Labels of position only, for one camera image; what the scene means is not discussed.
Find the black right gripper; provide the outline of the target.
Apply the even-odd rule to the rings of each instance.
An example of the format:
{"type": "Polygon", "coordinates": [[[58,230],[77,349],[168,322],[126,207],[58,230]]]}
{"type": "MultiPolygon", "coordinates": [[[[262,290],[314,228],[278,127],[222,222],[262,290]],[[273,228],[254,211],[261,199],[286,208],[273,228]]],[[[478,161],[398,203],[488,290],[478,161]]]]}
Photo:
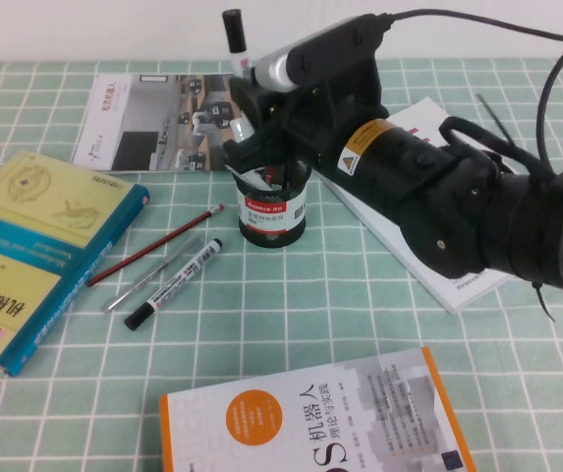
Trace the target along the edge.
{"type": "MultiPolygon", "coordinates": [[[[231,99],[254,129],[262,123],[263,89],[252,78],[229,80],[231,99]]],[[[298,156],[317,170],[334,170],[343,147],[366,122],[386,118],[381,103],[381,81],[375,63],[360,63],[351,69],[289,94],[282,108],[284,139],[298,156]]],[[[225,164],[235,171],[264,166],[258,138],[223,144],[225,164]]]]}

